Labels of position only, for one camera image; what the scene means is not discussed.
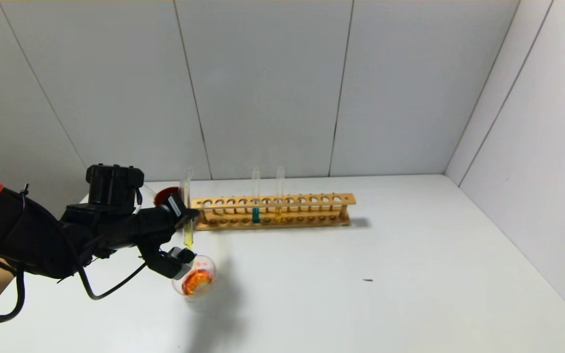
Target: yellow liquid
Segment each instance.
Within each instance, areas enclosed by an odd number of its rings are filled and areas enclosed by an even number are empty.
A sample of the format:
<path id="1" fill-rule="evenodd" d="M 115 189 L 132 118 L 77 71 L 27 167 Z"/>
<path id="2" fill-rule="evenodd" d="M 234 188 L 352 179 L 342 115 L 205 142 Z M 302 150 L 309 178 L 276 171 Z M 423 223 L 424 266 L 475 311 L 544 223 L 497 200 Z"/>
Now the yellow liquid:
<path id="1" fill-rule="evenodd" d="M 184 224 L 184 245 L 187 249 L 193 250 L 193 221 Z"/>
<path id="2" fill-rule="evenodd" d="M 276 208 L 276 210 L 274 211 L 274 221 L 276 222 L 280 222 L 283 220 L 283 209 L 278 207 Z"/>

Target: orange liquid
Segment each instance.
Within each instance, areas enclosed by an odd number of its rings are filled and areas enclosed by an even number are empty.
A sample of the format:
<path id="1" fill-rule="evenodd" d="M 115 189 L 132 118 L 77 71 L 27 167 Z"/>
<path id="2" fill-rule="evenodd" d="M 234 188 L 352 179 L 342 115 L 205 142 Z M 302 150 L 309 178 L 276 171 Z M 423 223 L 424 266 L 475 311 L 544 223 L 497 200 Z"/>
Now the orange liquid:
<path id="1" fill-rule="evenodd" d="M 207 270 L 195 270 L 182 281 L 184 295 L 193 295 L 200 286 L 207 286 L 213 282 L 213 276 Z"/>

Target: liquid in test tube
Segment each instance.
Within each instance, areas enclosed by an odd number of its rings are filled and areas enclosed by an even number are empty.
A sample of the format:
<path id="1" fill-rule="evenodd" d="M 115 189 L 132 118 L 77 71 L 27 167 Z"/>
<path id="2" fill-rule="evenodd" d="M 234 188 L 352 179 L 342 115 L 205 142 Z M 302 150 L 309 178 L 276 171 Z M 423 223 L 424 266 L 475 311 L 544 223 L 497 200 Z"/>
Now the liquid in test tube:
<path id="1" fill-rule="evenodd" d="M 252 200 L 253 203 L 255 204 L 260 203 L 259 184 L 260 184 L 260 170 L 258 169 L 258 167 L 254 167 L 254 169 L 252 170 Z M 260 222 L 258 206 L 252 209 L 252 221 L 253 223 Z"/>
<path id="2" fill-rule="evenodd" d="M 191 205 L 191 178 L 193 177 L 195 168 L 187 167 L 184 170 L 184 179 L 180 182 L 180 196 L 182 202 L 188 208 Z M 184 245 L 193 250 L 193 220 L 187 221 L 182 227 L 182 235 L 184 235 Z"/>
<path id="3" fill-rule="evenodd" d="M 283 188 L 284 188 L 284 167 L 278 167 L 276 170 L 276 199 L 275 203 L 283 202 Z M 280 222 L 283 220 L 283 208 L 281 206 L 276 206 L 274 211 L 274 221 Z"/>

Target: white wall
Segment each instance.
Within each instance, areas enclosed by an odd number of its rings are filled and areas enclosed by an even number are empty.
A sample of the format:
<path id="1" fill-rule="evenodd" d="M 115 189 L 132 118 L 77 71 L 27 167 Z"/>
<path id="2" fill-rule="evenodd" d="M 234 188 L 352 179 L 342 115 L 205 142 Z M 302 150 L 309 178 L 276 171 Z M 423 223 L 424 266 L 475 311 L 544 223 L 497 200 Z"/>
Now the white wall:
<path id="1" fill-rule="evenodd" d="M 213 178 L 327 176 L 352 0 L 176 4 Z"/>
<path id="2" fill-rule="evenodd" d="M 331 175 L 443 173 L 517 4 L 356 1 Z"/>
<path id="3" fill-rule="evenodd" d="M 0 8 L 0 181 L 29 183 L 56 216 L 87 192 L 85 167 L 41 91 Z"/>
<path id="4" fill-rule="evenodd" d="M 552 0 L 521 0 L 503 47 L 451 158 L 446 176 L 459 185 L 522 68 Z"/>
<path id="5" fill-rule="evenodd" d="M 2 1 L 86 165 L 210 178 L 171 1 Z"/>
<path id="6" fill-rule="evenodd" d="M 441 173 L 517 1 L 0 3 L 50 138 L 153 180 Z M 31 102 L 20 86 L 0 91 Z"/>
<path id="7" fill-rule="evenodd" d="M 565 0 L 461 185 L 565 299 Z"/>

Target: blue liquid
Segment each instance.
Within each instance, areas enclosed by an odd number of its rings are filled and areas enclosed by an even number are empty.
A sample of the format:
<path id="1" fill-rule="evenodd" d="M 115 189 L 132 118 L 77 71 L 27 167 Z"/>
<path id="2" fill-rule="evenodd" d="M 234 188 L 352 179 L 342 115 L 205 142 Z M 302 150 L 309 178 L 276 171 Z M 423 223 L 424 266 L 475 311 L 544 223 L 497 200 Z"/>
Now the blue liquid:
<path id="1" fill-rule="evenodd" d="M 260 217 L 258 216 L 258 208 L 252 209 L 252 221 L 253 223 L 260 223 Z"/>

